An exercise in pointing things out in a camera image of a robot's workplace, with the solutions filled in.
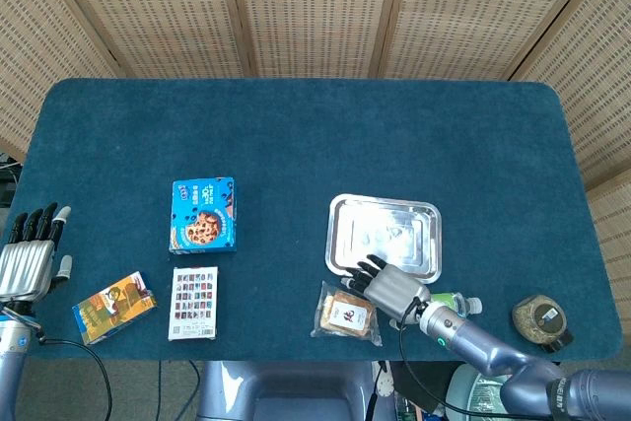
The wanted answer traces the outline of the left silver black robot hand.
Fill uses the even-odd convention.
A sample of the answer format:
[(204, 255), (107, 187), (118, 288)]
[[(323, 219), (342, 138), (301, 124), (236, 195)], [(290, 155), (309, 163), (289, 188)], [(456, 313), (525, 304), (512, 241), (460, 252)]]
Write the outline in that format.
[(56, 214), (57, 203), (31, 214), (19, 214), (1, 250), (1, 304), (33, 304), (43, 299), (57, 284), (70, 279), (73, 258), (64, 255), (53, 265), (71, 207)]

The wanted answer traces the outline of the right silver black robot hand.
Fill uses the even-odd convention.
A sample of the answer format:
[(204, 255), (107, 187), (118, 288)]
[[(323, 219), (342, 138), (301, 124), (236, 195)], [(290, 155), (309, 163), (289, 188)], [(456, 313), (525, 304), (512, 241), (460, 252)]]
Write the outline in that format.
[(417, 324), (430, 303), (428, 288), (382, 258), (368, 254), (356, 267), (345, 267), (341, 283), (380, 309), (400, 327)]

